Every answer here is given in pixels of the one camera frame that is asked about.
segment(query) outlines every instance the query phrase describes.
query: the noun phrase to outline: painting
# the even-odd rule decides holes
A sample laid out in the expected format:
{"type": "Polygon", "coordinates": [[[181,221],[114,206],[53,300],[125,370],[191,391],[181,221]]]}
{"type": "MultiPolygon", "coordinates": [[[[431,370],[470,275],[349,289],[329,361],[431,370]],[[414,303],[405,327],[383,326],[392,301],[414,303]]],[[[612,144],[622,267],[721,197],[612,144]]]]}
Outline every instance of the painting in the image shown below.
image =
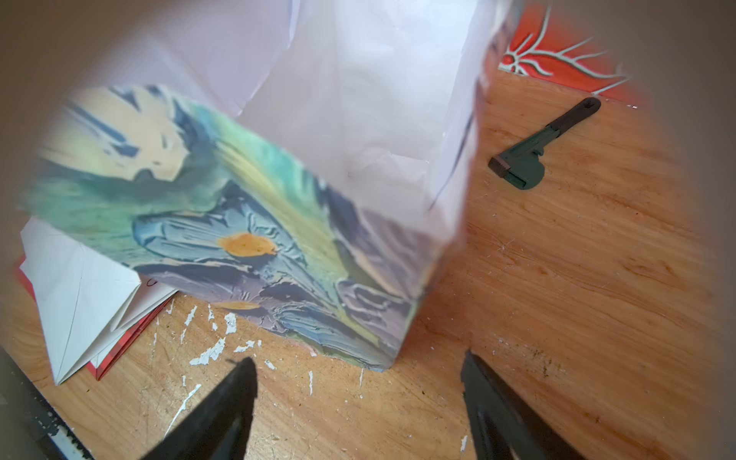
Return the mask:
{"type": "Polygon", "coordinates": [[[630,107],[645,102],[624,62],[616,60],[580,24],[546,2],[529,2],[509,41],[501,70],[569,86],[630,107]]]}
{"type": "Polygon", "coordinates": [[[443,246],[160,85],[74,93],[23,207],[103,255],[368,369],[395,359],[443,246]]]}

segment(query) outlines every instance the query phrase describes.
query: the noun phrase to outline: wooden table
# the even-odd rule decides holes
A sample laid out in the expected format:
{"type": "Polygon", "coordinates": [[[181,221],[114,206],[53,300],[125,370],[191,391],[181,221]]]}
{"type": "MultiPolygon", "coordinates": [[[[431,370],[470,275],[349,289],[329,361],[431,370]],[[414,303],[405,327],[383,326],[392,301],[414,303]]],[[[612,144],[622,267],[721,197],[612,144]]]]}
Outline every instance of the wooden table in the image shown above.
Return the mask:
{"type": "Polygon", "coordinates": [[[591,459],[703,458],[707,425],[697,426],[715,399],[720,337],[712,259],[684,169],[648,115],[603,102],[547,149],[547,175],[531,191],[485,166],[583,97],[499,73],[467,242],[387,372],[310,356],[242,319],[216,362],[191,366],[223,336],[224,313],[213,309],[215,332],[207,303],[183,294],[100,382],[83,369],[54,386],[38,312],[17,283],[4,298],[3,345],[98,459],[145,454],[195,385],[177,422],[227,374],[226,358],[246,355],[258,363],[260,389],[249,459],[474,458],[470,438],[461,452],[468,348],[591,459]],[[262,346],[233,352],[247,340],[262,346]]]}

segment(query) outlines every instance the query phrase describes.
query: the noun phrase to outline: painted paper bag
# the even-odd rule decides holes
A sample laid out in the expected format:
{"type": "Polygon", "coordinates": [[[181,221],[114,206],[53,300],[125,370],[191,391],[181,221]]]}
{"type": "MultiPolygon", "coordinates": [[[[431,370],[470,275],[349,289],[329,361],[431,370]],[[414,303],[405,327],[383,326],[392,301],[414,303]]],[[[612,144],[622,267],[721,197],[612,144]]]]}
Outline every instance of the painted paper bag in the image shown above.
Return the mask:
{"type": "MultiPolygon", "coordinates": [[[[232,3],[196,17],[215,27],[232,16],[218,5],[232,3]]],[[[459,225],[476,79],[489,43],[490,59],[505,49],[515,12],[507,0],[269,5],[259,11],[280,18],[280,44],[258,50],[263,78],[245,89],[218,78],[248,66],[212,58],[218,41],[184,13],[124,43],[150,51],[164,21],[171,40],[157,53],[180,56],[188,33],[204,49],[153,73],[146,52],[113,52],[90,81],[115,84],[69,96],[23,206],[262,328],[386,369],[459,225]]],[[[221,58],[247,63],[259,38],[240,37],[239,49],[238,30],[221,58]]]]}

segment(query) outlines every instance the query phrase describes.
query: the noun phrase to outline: envelope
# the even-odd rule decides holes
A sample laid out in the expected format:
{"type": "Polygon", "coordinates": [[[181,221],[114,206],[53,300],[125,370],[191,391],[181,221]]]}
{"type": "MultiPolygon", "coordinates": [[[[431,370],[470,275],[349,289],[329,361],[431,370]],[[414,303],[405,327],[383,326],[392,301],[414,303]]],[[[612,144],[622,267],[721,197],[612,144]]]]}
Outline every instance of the envelope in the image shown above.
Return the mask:
{"type": "Polygon", "coordinates": [[[58,385],[176,292],[31,218],[21,270],[33,285],[58,385]]]}

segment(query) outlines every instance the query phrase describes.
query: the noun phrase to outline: white paint flecks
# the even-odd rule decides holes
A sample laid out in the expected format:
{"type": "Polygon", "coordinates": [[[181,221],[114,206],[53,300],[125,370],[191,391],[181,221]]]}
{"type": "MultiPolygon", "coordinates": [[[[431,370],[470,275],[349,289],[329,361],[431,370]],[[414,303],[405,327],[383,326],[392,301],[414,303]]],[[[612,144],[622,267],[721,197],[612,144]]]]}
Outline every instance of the white paint flecks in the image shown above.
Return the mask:
{"type": "Polygon", "coordinates": [[[176,421],[176,419],[179,416],[179,414],[181,414],[182,411],[186,410],[186,403],[187,403],[187,401],[189,401],[191,399],[191,397],[194,396],[194,393],[196,393],[200,388],[202,388],[202,384],[201,383],[198,383],[197,386],[195,386],[194,389],[189,392],[189,396],[187,396],[186,399],[184,399],[184,402],[182,403],[181,407],[179,407],[179,410],[177,411],[177,414],[174,415],[174,419],[171,421],[171,423],[169,423],[169,427],[166,429],[166,432],[163,434],[164,436],[166,436],[167,434],[169,434],[169,430],[171,430],[171,427],[173,426],[173,424],[176,421]]]}
{"type": "Polygon", "coordinates": [[[197,311],[197,306],[196,305],[194,306],[194,308],[191,309],[191,311],[187,315],[186,321],[184,321],[184,325],[185,326],[189,326],[189,323],[191,322],[191,320],[194,319],[194,312],[195,311],[197,311]]]}
{"type": "Polygon", "coordinates": [[[217,361],[217,358],[219,358],[220,353],[222,353],[224,349],[225,337],[218,340],[213,347],[206,349],[201,355],[199,355],[199,358],[189,361],[189,364],[192,366],[199,366],[200,364],[206,366],[210,363],[210,358],[212,358],[212,361],[217,361]]]}
{"type": "Polygon", "coordinates": [[[235,318],[234,313],[228,313],[225,315],[225,324],[227,325],[227,330],[225,331],[225,335],[238,331],[238,325],[236,323],[236,318],[235,318]]]}
{"type": "Polygon", "coordinates": [[[242,353],[244,351],[247,351],[249,348],[253,348],[253,345],[255,345],[255,342],[253,340],[249,340],[245,342],[245,347],[237,347],[235,349],[235,353],[242,353]]]}

